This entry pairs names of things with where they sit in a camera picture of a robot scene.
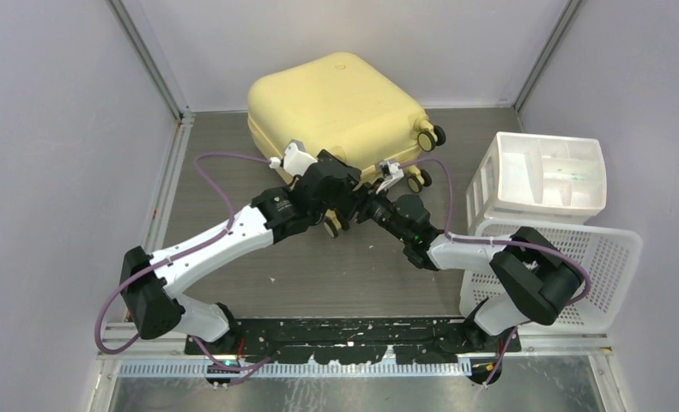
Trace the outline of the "yellow hard-shell suitcase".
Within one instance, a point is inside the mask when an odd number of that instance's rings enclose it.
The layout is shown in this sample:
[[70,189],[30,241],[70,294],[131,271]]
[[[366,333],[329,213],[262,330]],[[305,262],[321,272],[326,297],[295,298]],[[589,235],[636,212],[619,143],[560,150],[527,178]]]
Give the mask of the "yellow hard-shell suitcase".
[[416,100],[350,52],[264,76],[247,103],[247,124],[264,157],[283,156],[291,142],[312,156],[325,149],[358,168],[362,182],[380,177],[381,161],[397,161],[415,193],[431,178],[411,162],[446,143]]

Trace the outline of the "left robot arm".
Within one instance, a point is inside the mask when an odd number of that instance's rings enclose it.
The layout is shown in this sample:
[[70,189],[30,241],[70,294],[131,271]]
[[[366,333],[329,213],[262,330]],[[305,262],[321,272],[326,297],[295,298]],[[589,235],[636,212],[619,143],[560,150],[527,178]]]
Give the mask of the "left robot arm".
[[123,259],[119,294],[138,337],[151,340],[170,331],[197,336],[217,354],[238,346],[239,332],[224,305],[185,296],[198,280],[220,267],[319,224],[360,183],[361,170],[326,150],[291,185],[262,191],[230,217],[178,245],[151,253],[141,246]]

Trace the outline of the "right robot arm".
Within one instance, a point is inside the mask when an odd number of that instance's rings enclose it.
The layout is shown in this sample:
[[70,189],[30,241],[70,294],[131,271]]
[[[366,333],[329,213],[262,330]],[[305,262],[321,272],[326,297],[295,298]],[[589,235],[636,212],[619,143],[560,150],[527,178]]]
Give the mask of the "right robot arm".
[[591,287],[588,272],[532,227],[501,238],[460,236],[435,227],[417,195],[392,201],[380,192],[361,198],[355,218],[371,220],[398,239],[418,269],[468,270],[500,283],[500,294],[483,300],[465,317],[465,339],[477,351],[491,349],[502,333],[522,324],[552,325]]

